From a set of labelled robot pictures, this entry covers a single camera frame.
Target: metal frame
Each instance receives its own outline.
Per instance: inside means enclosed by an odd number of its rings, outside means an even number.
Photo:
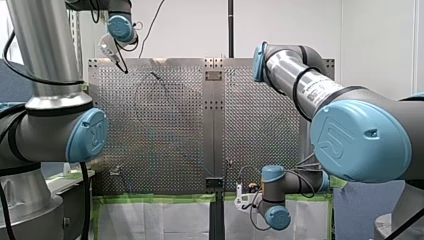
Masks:
[[[202,83],[202,93],[201,93],[201,108],[202,108],[202,134],[203,134],[203,159],[204,166],[207,169],[210,169],[212,174],[208,174],[207,171],[203,171],[203,179],[199,180],[205,182],[207,177],[225,177],[228,174],[228,169],[225,166],[231,165],[232,160],[224,159],[225,151],[225,126],[226,119],[225,114],[227,113],[227,103],[226,103],[226,67],[238,66],[245,69],[250,68],[251,59],[222,59],[222,58],[205,58],[205,59],[166,59],[166,58],[157,58],[157,59],[126,59],[129,74],[124,75],[123,73],[116,73],[119,71],[116,67],[107,59],[91,59],[89,60],[89,79],[90,79],[90,95],[92,96],[96,106],[101,105],[99,101],[98,93],[101,91],[99,87],[99,71],[104,71],[104,74],[112,74],[113,77],[108,81],[128,81],[128,78],[131,78],[134,74],[137,74],[139,71],[146,70],[147,68],[161,68],[161,67],[175,67],[175,71],[184,70],[184,67],[187,66],[197,66],[199,70],[202,71],[202,79],[199,79]],[[327,68],[329,69],[329,77],[334,78],[334,60],[326,60]],[[275,94],[271,93],[271,88],[264,88],[269,91],[266,94]],[[289,109],[291,106],[284,105],[283,109]],[[307,136],[307,131],[305,127],[300,126],[298,132],[299,139]],[[299,145],[306,145],[307,142],[299,141],[296,145],[299,150],[301,147]],[[298,151],[298,155],[294,156],[293,164],[301,159],[302,151]],[[116,171],[106,172],[106,174],[116,174],[119,176],[121,170],[115,169]],[[225,191],[225,184],[222,187],[214,187],[213,189],[204,189],[204,191],[166,191],[166,192],[155,192],[153,193],[163,193],[163,194],[193,194],[193,193],[204,193],[205,191],[209,193],[216,194],[216,201],[210,205],[210,234],[209,239],[211,240],[224,240],[225,239],[225,225],[224,225],[224,199],[223,193]],[[110,191],[107,194],[120,194],[120,191]]]

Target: end effector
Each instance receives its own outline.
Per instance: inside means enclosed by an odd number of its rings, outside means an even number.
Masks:
[[[130,0],[97,0],[98,4],[91,1],[93,0],[67,0],[67,7],[76,11],[108,11],[108,32],[101,38],[99,47],[112,62],[119,63],[119,51],[138,43],[137,31],[132,22],[132,3]]]
[[[119,63],[117,53],[128,45],[138,44],[138,34],[131,20],[129,0],[111,1],[106,33],[100,40],[102,53],[113,63]]]
[[[326,192],[329,177],[324,171],[285,170],[282,166],[262,168],[262,200],[257,208],[265,222],[274,230],[284,230],[291,222],[286,208],[286,194]]]

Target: metal panel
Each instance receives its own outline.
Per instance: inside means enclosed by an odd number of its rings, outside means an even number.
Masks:
[[[225,59],[224,72],[222,154],[226,188],[232,191],[243,166],[295,166],[300,159],[299,116],[289,98],[253,81],[251,59]],[[259,183],[260,175],[246,169],[243,181]]]
[[[252,80],[251,59],[128,59],[129,74],[89,61],[90,95],[110,119],[97,195],[202,193],[205,177],[234,190],[242,166],[300,160],[292,101]],[[334,76],[334,61],[328,62]],[[244,182],[259,182],[247,172]]]
[[[204,192],[213,174],[205,134],[213,132],[204,128],[203,63],[128,59],[125,75],[108,60],[90,60],[90,94],[110,120],[95,194]]]

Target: white wall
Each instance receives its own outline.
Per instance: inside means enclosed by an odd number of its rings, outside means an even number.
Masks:
[[[0,51],[3,52],[3,47],[6,44],[10,33],[13,30],[12,21],[10,20],[9,11],[6,1],[0,1]],[[19,51],[18,43],[15,40],[9,48],[8,59],[12,62],[23,64],[21,52]]]
[[[393,99],[415,91],[416,2],[343,0],[342,84]]]
[[[133,21],[141,21],[141,39],[160,0],[133,1]],[[226,0],[165,1],[146,42],[143,57],[221,57],[227,50]],[[140,47],[126,57],[138,57]]]
[[[141,38],[159,3],[133,1],[133,21],[144,23]],[[252,57],[255,47],[266,40],[309,45],[339,62],[341,0],[235,0],[234,8],[235,57]],[[227,26],[227,0],[165,1],[143,57],[228,56]],[[139,50],[124,56],[138,54]]]
[[[340,72],[341,0],[235,0],[235,56],[252,57],[266,40],[302,44],[336,59]]]

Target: small white object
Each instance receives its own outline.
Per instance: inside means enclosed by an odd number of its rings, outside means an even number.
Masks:
[[[253,199],[255,198],[256,193],[245,193],[243,194],[243,184],[242,183],[237,183],[237,188],[236,188],[236,192],[237,192],[237,197],[234,200],[234,204],[236,205],[237,210],[245,212],[245,213],[250,213],[250,208],[252,207],[251,205],[249,206],[249,204],[253,204]],[[258,196],[256,196],[256,203],[257,204],[259,202],[259,200],[262,199],[262,193],[258,193]],[[252,210],[253,213],[256,213],[258,210],[257,208],[254,208]]]
[[[122,47],[125,47],[126,44],[119,43]],[[113,63],[119,63],[121,60],[119,59],[117,53],[119,49],[116,47],[115,39],[109,34],[106,33],[99,42],[99,48],[103,55],[108,57]]]
[[[71,165],[69,163],[64,163],[62,176],[66,177],[66,175],[68,175],[70,172],[71,172]]]

